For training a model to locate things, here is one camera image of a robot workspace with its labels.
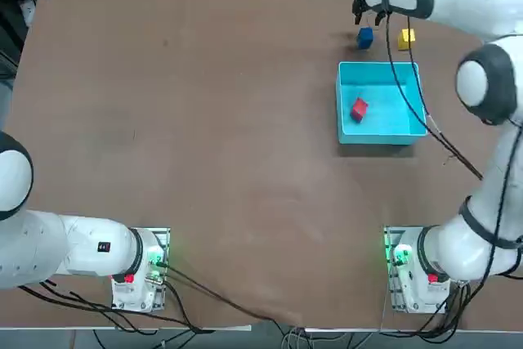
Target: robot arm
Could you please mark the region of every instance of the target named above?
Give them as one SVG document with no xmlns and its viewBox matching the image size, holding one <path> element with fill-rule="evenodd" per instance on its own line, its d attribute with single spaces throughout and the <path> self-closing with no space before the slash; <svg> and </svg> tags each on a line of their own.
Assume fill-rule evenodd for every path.
<svg viewBox="0 0 523 349">
<path fill-rule="evenodd" d="M 523 146 L 509 178 L 498 241 L 494 228 L 503 178 L 518 125 L 523 124 L 523 5 L 520 0 L 355 0 L 356 9 L 396 12 L 475 34 L 484 42 L 458 65 L 456 91 L 484 123 L 503 125 L 484 179 L 458 214 L 442 226 L 405 230 L 401 249 L 411 250 L 398 269 L 409 312 L 433 312 L 447 296 L 450 280 L 478 280 L 496 246 L 490 274 L 517 268 L 523 236 Z"/>
<path fill-rule="evenodd" d="M 0 289 L 54 274 L 111 276 L 113 304 L 131 311 L 161 308 L 161 279 L 150 263 L 166 251 L 151 230 L 102 218 L 23 208 L 33 187 L 27 150 L 0 132 Z"/>
</svg>

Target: table surface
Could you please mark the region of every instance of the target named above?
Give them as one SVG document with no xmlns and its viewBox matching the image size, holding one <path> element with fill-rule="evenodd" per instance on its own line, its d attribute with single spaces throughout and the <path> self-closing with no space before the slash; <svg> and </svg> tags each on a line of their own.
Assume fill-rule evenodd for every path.
<svg viewBox="0 0 523 349">
<path fill-rule="evenodd" d="M 382 228 L 445 222 L 477 181 L 430 137 L 404 149 L 337 143 L 338 62 L 387 59 L 383 28 L 368 51 L 354 49 L 350 5 L 38 0 L 7 124 L 34 160 L 29 207 L 169 226 L 176 266 L 289 324 L 417 328 L 426 316 L 388 304 L 382 318 Z M 404 26 L 393 19 L 393 40 Z M 456 65 L 478 42 L 429 22 L 414 28 L 427 104 L 484 168 L 497 130 L 454 91 Z M 520 287 L 509 281 L 490 279 L 460 329 L 523 330 Z M 110 302 L 107 280 L 60 282 Z M 253 322 L 180 292 L 195 324 Z M 10 310 L 3 327 L 107 325 L 17 289 L 0 302 Z M 164 315 L 179 315 L 174 303 Z"/>
</svg>

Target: blue bin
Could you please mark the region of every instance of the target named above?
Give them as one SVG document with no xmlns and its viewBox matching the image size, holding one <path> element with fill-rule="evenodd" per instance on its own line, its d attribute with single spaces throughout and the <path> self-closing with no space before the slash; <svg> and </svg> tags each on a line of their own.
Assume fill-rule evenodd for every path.
<svg viewBox="0 0 523 349">
<path fill-rule="evenodd" d="M 395 62 L 394 66 L 402 91 L 425 123 L 425 111 L 412 65 Z M 361 123 L 351 117 L 352 106 L 358 97 L 369 104 Z M 340 63 L 336 104 L 337 135 L 342 144 L 411 145 L 427 134 L 425 127 L 405 104 L 389 62 Z"/>
</svg>

